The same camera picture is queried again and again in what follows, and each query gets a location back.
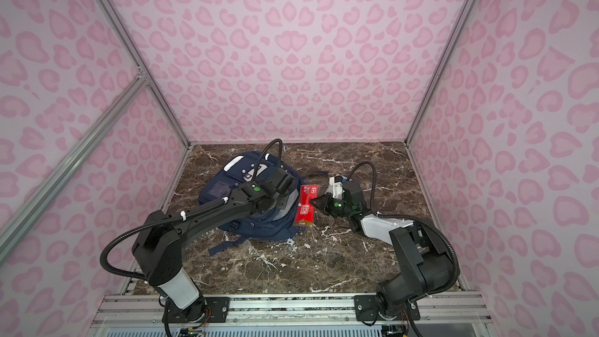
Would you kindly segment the navy blue student backpack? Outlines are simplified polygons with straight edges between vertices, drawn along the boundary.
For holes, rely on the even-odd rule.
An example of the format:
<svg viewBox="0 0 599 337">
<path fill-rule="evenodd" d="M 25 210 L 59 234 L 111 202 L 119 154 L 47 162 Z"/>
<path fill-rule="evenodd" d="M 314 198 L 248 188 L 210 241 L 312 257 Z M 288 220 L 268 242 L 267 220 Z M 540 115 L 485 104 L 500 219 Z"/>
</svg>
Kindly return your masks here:
<svg viewBox="0 0 599 337">
<path fill-rule="evenodd" d="M 281 159 L 271 154 L 261 155 L 257 151 L 246 152 L 229 161 L 201 190 L 198 204 L 208 204 L 222 199 L 226 203 L 222 212 L 226 214 L 219 229 L 239 236 L 235 241 L 222 242 L 208 252 L 214 256 L 230 247 L 238 247 L 249 239 L 261 241 L 286 241 L 295 237 L 298 229 L 293 225 L 296 204 L 288 212 L 272 209 L 257 213 L 253 202 L 256 194 L 251 190 L 250 181 L 265 170 L 281 168 L 296 176 L 300 181 L 299 192 L 304 178 Z"/>
</svg>

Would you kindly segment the red small book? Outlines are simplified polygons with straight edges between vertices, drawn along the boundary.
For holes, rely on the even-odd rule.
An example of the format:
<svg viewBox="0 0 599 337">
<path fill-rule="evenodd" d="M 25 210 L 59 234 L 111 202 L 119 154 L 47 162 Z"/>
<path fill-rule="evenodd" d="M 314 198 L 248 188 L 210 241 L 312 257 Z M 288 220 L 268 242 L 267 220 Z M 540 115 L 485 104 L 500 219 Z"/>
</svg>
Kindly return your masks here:
<svg viewBox="0 0 599 337">
<path fill-rule="evenodd" d="M 320 187 L 318 185 L 302 185 L 299 193 L 299 203 L 296 209 L 294 226 L 313 226 L 315 207 L 311 204 L 318 197 Z"/>
</svg>

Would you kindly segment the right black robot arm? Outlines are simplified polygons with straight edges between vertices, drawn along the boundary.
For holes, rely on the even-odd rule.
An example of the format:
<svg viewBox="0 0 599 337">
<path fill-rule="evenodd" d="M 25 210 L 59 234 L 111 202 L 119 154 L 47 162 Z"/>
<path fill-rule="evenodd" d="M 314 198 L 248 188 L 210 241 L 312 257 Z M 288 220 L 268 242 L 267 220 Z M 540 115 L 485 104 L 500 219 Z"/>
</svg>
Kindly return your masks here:
<svg viewBox="0 0 599 337">
<path fill-rule="evenodd" d="M 399 273 L 380 283 L 374 296 L 355 297 L 357 320 L 367 326 L 384 320 L 413 325 L 420 319 L 417 301 L 450 290 L 460 276 L 455 249 L 434 223 L 378 212 L 366 203 L 357 181 L 332 177 L 327 192 L 310 206 L 344 218 L 353 232 L 387 243 L 395 252 Z"/>
</svg>

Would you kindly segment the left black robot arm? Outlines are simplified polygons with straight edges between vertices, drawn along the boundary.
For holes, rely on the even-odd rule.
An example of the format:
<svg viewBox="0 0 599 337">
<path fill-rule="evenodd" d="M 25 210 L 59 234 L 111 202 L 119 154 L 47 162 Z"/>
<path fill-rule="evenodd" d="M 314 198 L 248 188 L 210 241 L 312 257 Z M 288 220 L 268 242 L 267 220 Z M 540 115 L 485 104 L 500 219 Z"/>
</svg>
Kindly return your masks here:
<svg viewBox="0 0 599 337">
<path fill-rule="evenodd" d="M 235 245 L 248 239 L 285 241 L 296 234 L 293 225 L 302 180 L 283 168 L 271 168 L 257 179 L 179 215 L 158 210 L 142 226 L 107 244 L 100 256 L 104 270 L 117 276 L 147 282 L 163 298 L 162 322 L 206 322 L 212 310 L 200 287 L 183 267 L 184 251 L 207 232 L 220 228 L 236 234 Z M 139 271 L 117 268 L 109 254 L 124 240 L 134 237 L 132 253 Z"/>
</svg>

